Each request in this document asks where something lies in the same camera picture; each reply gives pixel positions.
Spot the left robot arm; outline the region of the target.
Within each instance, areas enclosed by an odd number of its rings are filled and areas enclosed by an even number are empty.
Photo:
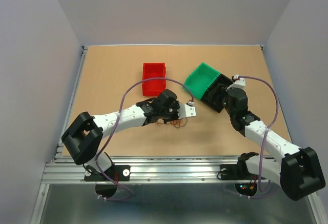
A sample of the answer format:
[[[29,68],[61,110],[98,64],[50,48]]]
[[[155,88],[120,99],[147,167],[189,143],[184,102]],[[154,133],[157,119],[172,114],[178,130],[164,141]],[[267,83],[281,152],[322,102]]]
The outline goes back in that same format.
[[[63,133],[61,140],[76,165],[89,166],[103,180],[117,179],[110,156],[99,148],[104,138],[115,132],[183,118],[184,104],[171,90],[165,89],[156,98],[137,102],[129,108],[103,115],[80,113]]]

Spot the green plastic bin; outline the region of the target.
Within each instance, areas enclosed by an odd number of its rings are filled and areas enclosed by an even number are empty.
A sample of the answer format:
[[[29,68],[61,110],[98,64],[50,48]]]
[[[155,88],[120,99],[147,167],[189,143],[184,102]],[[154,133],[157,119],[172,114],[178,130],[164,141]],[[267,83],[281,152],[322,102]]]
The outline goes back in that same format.
[[[184,85],[192,92],[193,96],[201,99],[210,85],[221,73],[206,63],[201,63],[185,80]]]

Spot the black plastic bin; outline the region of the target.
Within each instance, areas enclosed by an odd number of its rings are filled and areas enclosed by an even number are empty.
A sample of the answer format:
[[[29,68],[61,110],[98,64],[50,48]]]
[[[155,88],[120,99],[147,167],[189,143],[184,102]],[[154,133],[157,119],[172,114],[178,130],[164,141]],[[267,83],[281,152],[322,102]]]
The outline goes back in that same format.
[[[216,97],[219,87],[229,87],[232,84],[232,80],[227,76],[220,74],[214,82],[207,88],[201,101],[214,111],[220,113],[223,109],[218,109],[216,105]]]

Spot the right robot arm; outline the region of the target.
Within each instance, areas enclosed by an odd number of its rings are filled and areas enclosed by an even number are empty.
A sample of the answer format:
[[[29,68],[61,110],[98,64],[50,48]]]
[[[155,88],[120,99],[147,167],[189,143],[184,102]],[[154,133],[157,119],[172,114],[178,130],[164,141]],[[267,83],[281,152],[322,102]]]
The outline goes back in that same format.
[[[326,186],[315,150],[292,144],[267,128],[258,116],[248,110],[248,97],[243,89],[227,89],[222,102],[233,128],[264,146],[271,156],[271,159],[265,159],[255,152],[243,153],[237,164],[222,167],[222,180],[243,180],[257,175],[280,186],[294,201]]]

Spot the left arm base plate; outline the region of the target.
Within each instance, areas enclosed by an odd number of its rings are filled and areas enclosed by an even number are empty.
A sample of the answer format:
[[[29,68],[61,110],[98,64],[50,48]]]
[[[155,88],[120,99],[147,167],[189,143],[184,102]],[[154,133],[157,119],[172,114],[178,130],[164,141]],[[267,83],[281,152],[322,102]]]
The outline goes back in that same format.
[[[85,170],[84,181],[86,182],[100,182],[108,181],[108,179],[96,169],[91,166],[83,165]],[[131,167],[129,165],[114,165],[105,171],[105,174],[115,181],[129,181],[131,174]]]

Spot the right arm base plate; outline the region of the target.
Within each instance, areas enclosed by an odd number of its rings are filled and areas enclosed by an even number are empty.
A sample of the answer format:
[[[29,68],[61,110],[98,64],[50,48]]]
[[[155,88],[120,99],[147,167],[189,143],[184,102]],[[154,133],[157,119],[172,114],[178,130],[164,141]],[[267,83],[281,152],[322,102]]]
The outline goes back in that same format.
[[[247,164],[221,164],[215,171],[216,177],[221,180],[251,180],[258,176],[259,165],[251,168]]]

